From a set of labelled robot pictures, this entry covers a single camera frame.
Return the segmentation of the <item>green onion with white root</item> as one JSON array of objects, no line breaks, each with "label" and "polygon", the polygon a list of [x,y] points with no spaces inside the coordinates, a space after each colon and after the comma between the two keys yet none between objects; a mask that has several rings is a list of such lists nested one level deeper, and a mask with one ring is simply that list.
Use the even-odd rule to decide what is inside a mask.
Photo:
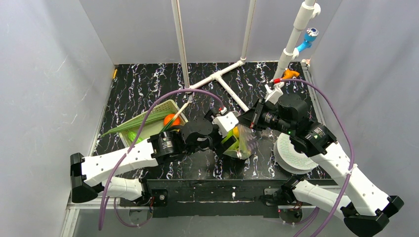
[{"label": "green onion with white root", "polygon": [[[188,97],[188,100],[187,100],[187,102],[179,109],[179,111],[175,114],[175,116],[174,116],[174,119],[175,118],[177,118],[177,117],[179,117],[180,116],[180,114],[188,107],[188,105],[189,104],[191,104],[192,103],[192,101],[193,101],[193,96],[192,95],[190,95],[189,97]],[[164,131],[166,131],[166,130],[168,130],[169,128],[171,128],[172,126],[169,124],[168,126],[164,126],[162,129],[161,129],[161,131],[160,132],[164,132]]]}]

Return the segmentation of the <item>cream woven basket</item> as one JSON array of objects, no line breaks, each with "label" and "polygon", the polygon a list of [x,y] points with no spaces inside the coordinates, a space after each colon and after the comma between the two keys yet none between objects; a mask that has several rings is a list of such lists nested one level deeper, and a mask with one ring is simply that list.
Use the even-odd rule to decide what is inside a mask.
[{"label": "cream woven basket", "polygon": [[[165,126],[166,116],[176,114],[178,111],[179,107],[172,99],[159,103],[146,119],[145,125],[137,139],[137,143],[147,140],[150,136],[159,133]],[[116,127],[117,134],[123,140],[125,147],[129,147],[137,136],[145,114],[146,112],[143,112]]]}]

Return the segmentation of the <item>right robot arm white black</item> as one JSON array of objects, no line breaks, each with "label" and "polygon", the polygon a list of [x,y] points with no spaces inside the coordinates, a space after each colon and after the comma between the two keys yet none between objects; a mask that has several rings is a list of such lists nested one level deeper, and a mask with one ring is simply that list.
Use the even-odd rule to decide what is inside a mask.
[{"label": "right robot arm white black", "polygon": [[336,194],[293,176],[268,196],[270,201],[315,205],[341,219],[359,237],[381,232],[403,207],[399,196],[386,194],[363,174],[325,125],[308,117],[308,105],[299,96],[284,95],[276,104],[259,99],[238,121],[256,131],[270,128],[288,135],[294,150],[322,167],[341,188]]}]

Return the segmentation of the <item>orange clamp fitting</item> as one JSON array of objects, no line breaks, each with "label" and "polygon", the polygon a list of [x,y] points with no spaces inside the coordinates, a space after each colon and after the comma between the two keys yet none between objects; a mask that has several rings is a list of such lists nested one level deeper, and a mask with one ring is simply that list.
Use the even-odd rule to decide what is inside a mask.
[{"label": "orange clamp fitting", "polygon": [[300,75],[299,72],[290,69],[285,69],[282,79],[296,79]]}]

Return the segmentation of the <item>yellow lemon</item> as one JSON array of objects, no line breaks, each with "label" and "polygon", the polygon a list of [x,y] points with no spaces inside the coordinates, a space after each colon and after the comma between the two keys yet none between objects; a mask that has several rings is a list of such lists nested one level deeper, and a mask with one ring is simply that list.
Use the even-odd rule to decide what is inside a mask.
[{"label": "yellow lemon", "polygon": [[237,126],[236,126],[236,127],[234,127],[234,128],[232,129],[232,132],[233,132],[233,135],[234,135],[236,138],[239,138],[240,133],[239,133],[239,129],[238,129],[238,127],[237,127]]}]

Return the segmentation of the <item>blue clamp fitting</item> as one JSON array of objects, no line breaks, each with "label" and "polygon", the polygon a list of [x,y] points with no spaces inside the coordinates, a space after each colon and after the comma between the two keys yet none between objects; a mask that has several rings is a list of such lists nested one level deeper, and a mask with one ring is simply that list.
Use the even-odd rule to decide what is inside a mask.
[{"label": "blue clamp fitting", "polygon": [[297,47],[298,52],[302,52],[308,48],[311,48],[313,42],[315,41],[318,35],[319,35],[319,31],[316,28],[314,27],[308,28],[304,35],[303,42]]}]

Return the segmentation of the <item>white jointed pipe stand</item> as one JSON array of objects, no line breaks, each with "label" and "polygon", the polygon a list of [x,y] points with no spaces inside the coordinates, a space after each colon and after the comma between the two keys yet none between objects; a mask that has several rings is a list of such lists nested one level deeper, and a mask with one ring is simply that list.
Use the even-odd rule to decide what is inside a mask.
[{"label": "white jointed pipe stand", "polygon": [[321,7],[318,3],[316,3],[316,0],[304,0],[301,3],[293,23],[293,30],[291,32],[290,38],[279,58],[277,69],[274,74],[275,79],[280,78],[283,75],[285,69],[288,67],[289,63],[299,55],[299,52],[296,48],[298,39],[303,30],[306,30],[308,22],[319,15],[320,12]]}]

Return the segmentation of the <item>green bitter gourd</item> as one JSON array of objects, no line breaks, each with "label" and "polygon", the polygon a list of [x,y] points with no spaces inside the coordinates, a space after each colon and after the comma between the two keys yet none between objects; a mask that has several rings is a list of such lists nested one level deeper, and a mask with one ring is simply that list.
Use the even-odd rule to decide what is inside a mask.
[{"label": "green bitter gourd", "polygon": [[[134,131],[128,131],[127,132],[127,138],[128,138],[128,141],[129,141],[130,144],[133,143],[133,141],[135,140],[136,136],[137,136],[137,133],[134,132]],[[143,141],[143,139],[141,137],[138,137],[135,143],[138,144],[141,141]]]}]

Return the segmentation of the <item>green apple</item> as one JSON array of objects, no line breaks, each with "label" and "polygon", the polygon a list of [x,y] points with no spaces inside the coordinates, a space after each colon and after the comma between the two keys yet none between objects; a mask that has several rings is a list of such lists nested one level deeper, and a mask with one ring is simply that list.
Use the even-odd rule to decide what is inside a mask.
[{"label": "green apple", "polygon": [[232,158],[241,158],[242,154],[239,151],[240,140],[236,137],[234,138],[235,142],[229,148],[227,148],[227,150],[224,151],[223,154]]}]

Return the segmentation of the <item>white pvc pipe frame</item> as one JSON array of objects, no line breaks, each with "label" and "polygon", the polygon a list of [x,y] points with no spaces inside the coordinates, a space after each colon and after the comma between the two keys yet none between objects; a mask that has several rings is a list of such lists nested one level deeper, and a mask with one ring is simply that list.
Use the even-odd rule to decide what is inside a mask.
[{"label": "white pvc pipe frame", "polygon": [[[256,1],[173,0],[171,7],[185,87],[197,89],[215,80],[247,111],[223,76],[246,63]],[[187,64],[206,62],[231,65],[191,84]]]}]

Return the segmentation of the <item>clear zip top bag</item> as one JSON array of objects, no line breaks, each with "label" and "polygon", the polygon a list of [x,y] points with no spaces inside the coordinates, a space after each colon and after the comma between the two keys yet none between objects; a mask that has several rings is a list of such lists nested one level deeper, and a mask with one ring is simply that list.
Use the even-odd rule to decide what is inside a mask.
[{"label": "clear zip top bag", "polygon": [[[251,155],[255,154],[255,151],[258,147],[258,142],[256,141],[253,131],[250,128],[240,124],[237,127],[240,133],[238,138],[240,140],[239,151],[242,154],[242,157],[239,159],[248,159]],[[225,145],[227,140],[233,136],[234,135],[232,130],[229,131],[228,135],[222,140],[221,143]]]}]

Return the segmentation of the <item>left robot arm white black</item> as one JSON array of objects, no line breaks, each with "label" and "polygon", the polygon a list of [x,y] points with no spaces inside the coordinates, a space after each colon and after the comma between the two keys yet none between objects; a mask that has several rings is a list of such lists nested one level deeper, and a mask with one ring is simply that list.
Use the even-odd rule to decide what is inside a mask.
[{"label": "left robot arm white black", "polygon": [[119,174],[182,160],[200,151],[221,155],[236,142],[228,134],[238,124],[233,112],[210,110],[203,118],[152,135],[132,148],[97,156],[74,153],[70,155],[71,200],[84,203],[102,194],[138,201],[147,194],[143,184],[138,179],[119,178]]}]

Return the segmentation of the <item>orange fruit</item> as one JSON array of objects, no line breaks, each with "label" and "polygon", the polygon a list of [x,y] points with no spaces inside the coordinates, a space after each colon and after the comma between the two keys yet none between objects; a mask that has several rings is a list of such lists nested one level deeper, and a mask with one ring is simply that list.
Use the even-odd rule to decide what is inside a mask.
[{"label": "orange fruit", "polygon": [[181,120],[179,117],[174,119],[175,114],[168,114],[165,118],[164,118],[164,126],[168,126],[169,124],[171,126],[175,126],[175,125],[181,125]]}]

